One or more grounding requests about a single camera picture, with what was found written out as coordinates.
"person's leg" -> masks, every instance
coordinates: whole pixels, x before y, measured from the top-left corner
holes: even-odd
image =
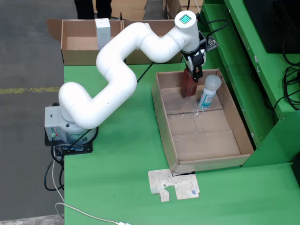
[[[112,0],[96,0],[97,18],[111,18],[112,16]]]
[[[94,9],[92,0],[74,0],[79,20],[94,20]]]

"yellow floor line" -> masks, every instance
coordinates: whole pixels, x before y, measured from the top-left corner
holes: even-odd
[[[0,94],[22,94],[25,92],[42,93],[42,92],[58,92],[60,87],[49,88],[6,88],[0,89]]]

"small white box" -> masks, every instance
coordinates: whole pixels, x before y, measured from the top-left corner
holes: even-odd
[[[97,28],[98,49],[101,50],[111,40],[109,19],[95,19]]]

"white bottle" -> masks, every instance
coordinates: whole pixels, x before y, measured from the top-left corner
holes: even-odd
[[[208,109],[217,90],[221,86],[221,79],[216,75],[209,75],[205,80],[205,86],[198,102],[200,109]]]

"paper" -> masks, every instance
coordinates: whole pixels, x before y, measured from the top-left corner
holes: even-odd
[[[162,202],[170,200],[168,186],[174,186],[178,200],[199,197],[199,186],[195,174],[172,176],[169,169],[154,170],[148,172],[152,194],[160,194]]]

